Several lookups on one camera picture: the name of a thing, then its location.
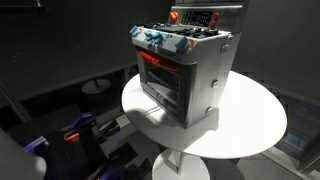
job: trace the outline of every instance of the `toy stove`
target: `toy stove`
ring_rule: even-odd
[[[244,7],[173,6],[167,23],[130,31],[144,93],[184,128],[219,107]]]

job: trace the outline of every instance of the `white round table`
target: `white round table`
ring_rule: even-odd
[[[287,127],[278,99],[257,82],[232,71],[219,109],[188,129],[143,93],[139,75],[124,88],[122,106],[140,132],[170,148],[156,159],[154,180],[210,179],[200,157],[233,159],[258,154],[276,144]]]

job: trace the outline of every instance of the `oven window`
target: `oven window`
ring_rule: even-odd
[[[146,83],[168,102],[177,106],[180,84],[178,74],[148,61],[144,62]]]

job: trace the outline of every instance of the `oven handle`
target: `oven handle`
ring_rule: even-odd
[[[176,73],[178,73],[180,71],[180,68],[178,66],[174,66],[172,64],[169,64],[169,63],[167,63],[165,61],[162,61],[162,60],[160,60],[158,58],[155,58],[155,57],[153,57],[153,56],[151,56],[151,55],[149,55],[149,54],[147,54],[147,53],[145,53],[143,51],[139,51],[139,53],[140,53],[140,55],[142,56],[143,59],[145,59],[145,60],[147,60],[147,61],[149,61],[149,62],[151,62],[151,63],[153,63],[155,65],[161,66],[161,67],[163,67],[165,69],[168,69],[168,70],[176,72]]]

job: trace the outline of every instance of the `stovetop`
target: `stovetop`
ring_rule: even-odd
[[[161,23],[145,24],[144,27],[148,29],[155,29],[162,32],[174,33],[182,36],[188,36],[199,39],[216,36],[219,33],[217,29],[210,30],[201,27],[179,26]]]

